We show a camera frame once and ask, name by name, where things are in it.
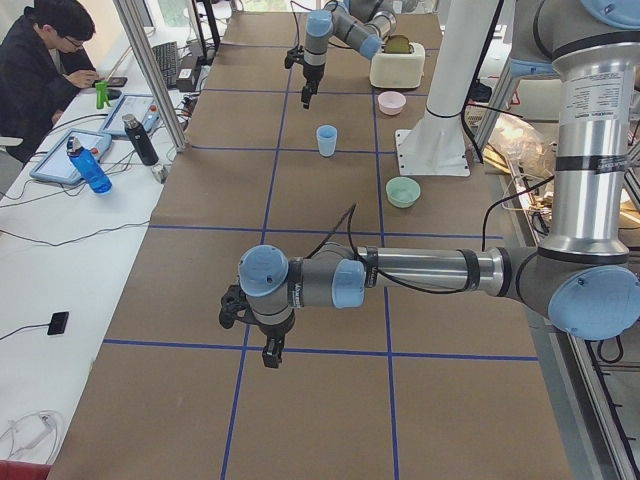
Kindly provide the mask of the toast slice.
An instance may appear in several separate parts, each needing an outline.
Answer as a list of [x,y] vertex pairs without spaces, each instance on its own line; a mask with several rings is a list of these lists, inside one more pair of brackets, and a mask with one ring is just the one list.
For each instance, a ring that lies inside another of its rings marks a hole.
[[384,44],[383,51],[386,54],[410,54],[412,46],[405,35],[390,35]]

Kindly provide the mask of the near teach pendant tablet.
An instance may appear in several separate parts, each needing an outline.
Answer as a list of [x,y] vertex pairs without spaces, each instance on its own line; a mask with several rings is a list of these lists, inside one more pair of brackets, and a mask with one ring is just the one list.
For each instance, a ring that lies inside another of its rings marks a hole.
[[67,142],[70,137],[77,138],[97,163],[101,162],[112,144],[112,136],[108,133],[70,129],[31,169],[30,176],[33,179],[68,186],[77,185],[83,179],[67,155]]

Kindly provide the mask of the cream toaster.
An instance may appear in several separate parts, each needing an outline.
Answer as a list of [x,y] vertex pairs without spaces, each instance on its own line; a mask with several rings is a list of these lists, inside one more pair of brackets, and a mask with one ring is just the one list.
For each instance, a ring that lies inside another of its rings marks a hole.
[[410,42],[406,54],[379,51],[371,60],[370,84],[379,89],[415,89],[424,76],[426,52],[422,44]]

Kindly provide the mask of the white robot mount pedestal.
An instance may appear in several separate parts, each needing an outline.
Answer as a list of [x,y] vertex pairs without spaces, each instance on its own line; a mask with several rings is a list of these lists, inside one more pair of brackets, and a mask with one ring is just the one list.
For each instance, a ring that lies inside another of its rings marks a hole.
[[502,5],[490,0],[451,2],[424,116],[412,129],[395,132],[400,175],[470,175],[464,109]]

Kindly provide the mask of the pink bowl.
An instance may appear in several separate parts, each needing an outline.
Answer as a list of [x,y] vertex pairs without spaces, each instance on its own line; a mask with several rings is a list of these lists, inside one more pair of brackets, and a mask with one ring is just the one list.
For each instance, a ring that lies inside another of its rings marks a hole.
[[397,91],[384,91],[377,96],[377,104],[381,113],[396,116],[404,110],[406,97]]

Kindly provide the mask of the black thermos bottle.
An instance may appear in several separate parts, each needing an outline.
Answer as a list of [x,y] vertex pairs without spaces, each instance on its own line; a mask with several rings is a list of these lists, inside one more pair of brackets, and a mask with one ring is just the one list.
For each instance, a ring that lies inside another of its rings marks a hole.
[[142,164],[145,166],[156,165],[159,158],[144,126],[132,114],[123,115],[122,121],[127,138],[133,145]]

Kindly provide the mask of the seated person dark jacket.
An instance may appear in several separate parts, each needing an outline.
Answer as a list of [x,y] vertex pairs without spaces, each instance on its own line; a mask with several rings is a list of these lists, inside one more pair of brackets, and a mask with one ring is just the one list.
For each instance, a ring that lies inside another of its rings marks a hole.
[[7,149],[26,163],[83,89],[101,80],[84,49],[95,34],[75,0],[27,6],[1,43],[1,135],[21,141]]

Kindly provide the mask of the black keyboard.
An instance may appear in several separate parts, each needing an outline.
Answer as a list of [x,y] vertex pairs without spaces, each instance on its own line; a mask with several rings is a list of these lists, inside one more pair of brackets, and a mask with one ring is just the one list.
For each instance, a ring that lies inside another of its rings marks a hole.
[[178,46],[175,41],[165,42],[152,47],[152,53],[160,69],[166,86],[176,87],[178,78]]

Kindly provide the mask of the blue water bottle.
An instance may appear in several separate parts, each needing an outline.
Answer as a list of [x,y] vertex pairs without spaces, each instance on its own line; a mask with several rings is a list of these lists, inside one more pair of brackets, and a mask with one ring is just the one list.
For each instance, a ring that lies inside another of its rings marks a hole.
[[111,191],[112,183],[92,153],[87,150],[76,136],[70,136],[66,143],[66,152],[70,162],[81,177],[96,194]]

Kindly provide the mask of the teach pendant tablet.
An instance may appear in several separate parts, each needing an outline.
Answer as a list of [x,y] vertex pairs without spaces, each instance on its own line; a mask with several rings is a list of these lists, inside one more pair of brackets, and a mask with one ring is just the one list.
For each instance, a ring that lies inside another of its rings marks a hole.
[[31,169],[30,176],[33,179],[68,186],[77,185],[83,179],[67,155],[67,142],[70,137],[77,138],[97,163],[101,162],[112,144],[112,136],[108,133],[70,129]]
[[111,108],[100,127],[100,132],[113,138],[125,138],[125,115],[133,115],[147,133],[155,129],[159,121],[159,111],[154,98],[149,94],[122,94]]

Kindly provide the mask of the green bowl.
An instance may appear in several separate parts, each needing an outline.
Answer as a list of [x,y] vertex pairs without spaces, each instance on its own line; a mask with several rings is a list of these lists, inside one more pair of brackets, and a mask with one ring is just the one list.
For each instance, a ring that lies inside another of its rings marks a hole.
[[412,178],[398,176],[391,178],[385,185],[388,202],[396,208],[410,208],[421,196],[421,186]]

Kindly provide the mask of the small black device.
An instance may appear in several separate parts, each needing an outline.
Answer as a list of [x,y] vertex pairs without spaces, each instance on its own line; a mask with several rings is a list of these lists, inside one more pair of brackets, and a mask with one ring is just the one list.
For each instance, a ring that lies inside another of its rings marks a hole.
[[51,320],[48,324],[47,335],[48,336],[62,335],[66,330],[68,318],[69,318],[68,311],[53,313],[51,316]]

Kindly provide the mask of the far teach pendant tablet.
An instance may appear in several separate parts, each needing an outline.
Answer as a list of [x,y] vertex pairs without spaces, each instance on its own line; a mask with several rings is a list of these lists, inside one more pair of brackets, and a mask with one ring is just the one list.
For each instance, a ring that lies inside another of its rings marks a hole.
[[100,132],[113,138],[125,138],[125,115],[133,115],[147,133],[155,129],[159,121],[159,111],[154,98],[149,94],[122,94],[111,108],[100,127]]

